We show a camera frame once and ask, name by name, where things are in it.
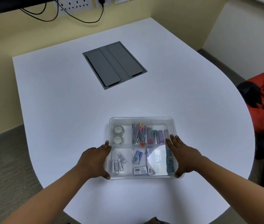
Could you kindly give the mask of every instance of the black plug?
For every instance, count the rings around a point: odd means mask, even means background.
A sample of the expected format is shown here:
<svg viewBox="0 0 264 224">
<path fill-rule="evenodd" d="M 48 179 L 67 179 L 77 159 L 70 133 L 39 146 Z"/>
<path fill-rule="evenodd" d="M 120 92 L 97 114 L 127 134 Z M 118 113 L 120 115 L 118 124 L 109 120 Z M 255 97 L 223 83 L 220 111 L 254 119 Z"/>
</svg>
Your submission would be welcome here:
<svg viewBox="0 0 264 224">
<path fill-rule="evenodd" d="M 104 7 L 105 0 L 99 0 L 99 3 Z"/>
</svg>

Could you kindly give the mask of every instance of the hand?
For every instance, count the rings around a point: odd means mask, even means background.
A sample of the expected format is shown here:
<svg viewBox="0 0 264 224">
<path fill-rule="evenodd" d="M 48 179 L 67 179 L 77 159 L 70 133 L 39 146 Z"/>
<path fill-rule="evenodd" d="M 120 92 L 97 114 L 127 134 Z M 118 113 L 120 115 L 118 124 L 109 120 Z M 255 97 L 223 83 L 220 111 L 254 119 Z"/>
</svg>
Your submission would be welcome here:
<svg viewBox="0 0 264 224">
<path fill-rule="evenodd" d="M 107 180 L 110 179 L 110 175 L 104 170 L 104 162 L 108 154 L 110 153 L 111 145 L 109 141 L 106 141 L 104 145 L 99 148 L 89 148 L 84 151 L 76 165 L 88 178 L 104 177 Z"/>
<path fill-rule="evenodd" d="M 166 138 L 166 143 L 179 163 L 179 168 L 174 176 L 179 178 L 184 173 L 196 170 L 200 160 L 203 158 L 200 152 L 195 148 L 185 145 L 177 135 L 174 137 L 171 134 L 170 138 L 171 141 Z"/>
</svg>

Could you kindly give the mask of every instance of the yellow wall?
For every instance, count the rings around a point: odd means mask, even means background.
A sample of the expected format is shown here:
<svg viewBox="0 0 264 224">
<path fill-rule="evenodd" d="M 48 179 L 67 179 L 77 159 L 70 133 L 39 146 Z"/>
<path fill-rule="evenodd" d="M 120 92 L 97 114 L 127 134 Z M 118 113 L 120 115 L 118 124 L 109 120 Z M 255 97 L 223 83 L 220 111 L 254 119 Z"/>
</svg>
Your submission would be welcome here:
<svg viewBox="0 0 264 224">
<path fill-rule="evenodd" d="M 202 48 L 226 0 L 133 0 L 105 7 L 99 23 L 85 25 L 70 17 L 41 22 L 22 11 L 0 14 L 0 133 L 23 124 L 12 56 L 94 34 L 152 17 L 193 49 Z M 98 18 L 100 9 L 81 12 L 85 21 Z M 31 7 L 40 11 L 43 5 Z M 40 17 L 51 19 L 52 3 Z"/>
</svg>

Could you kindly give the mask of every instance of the wall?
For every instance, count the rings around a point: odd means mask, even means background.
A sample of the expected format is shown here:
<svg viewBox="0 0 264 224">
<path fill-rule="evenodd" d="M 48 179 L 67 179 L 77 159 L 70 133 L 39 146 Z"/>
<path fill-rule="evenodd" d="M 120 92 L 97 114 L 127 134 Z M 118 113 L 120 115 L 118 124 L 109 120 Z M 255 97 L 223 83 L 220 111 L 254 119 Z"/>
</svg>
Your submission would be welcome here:
<svg viewBox="0 0 264 224">
<path fill-rule="evenodd" d="M 264 4 L 228 0 L 203 48 L 245 79 L 264 72 Z"/>
<path fill-rule="evenodd" d="M 0 14 L 0 133 L 23 123 L 12 56 L 153 17 L 194 49 L 200 49 L 226 0 L 133 0 L 104 8 L 100 22 L 85 25 L 70 17 L 41 22 L 16 10 Z M 43 19 L 56 14 L 52 3 Z M 38 12 L 43 5 L 28 8 Z M 101 9 L 81 12 L 76 17 L 96 20 Z"/>
</svg>

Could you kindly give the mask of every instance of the clear plastic organizer box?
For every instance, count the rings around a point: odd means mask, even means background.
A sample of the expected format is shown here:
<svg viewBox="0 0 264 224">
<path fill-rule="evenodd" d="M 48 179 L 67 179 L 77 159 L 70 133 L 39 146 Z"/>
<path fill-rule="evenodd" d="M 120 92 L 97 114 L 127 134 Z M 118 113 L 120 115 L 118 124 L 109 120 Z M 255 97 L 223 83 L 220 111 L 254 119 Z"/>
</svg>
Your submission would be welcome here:
<svg viewBox="0 0 264 224">
<path fill-rule="evenodd" d="M 176 129 L 169 117 L 111 118 L 105 170 L 112 179 L 174 178 L 178 162 L 165 145 L 170 134 Z"/>
</svg>

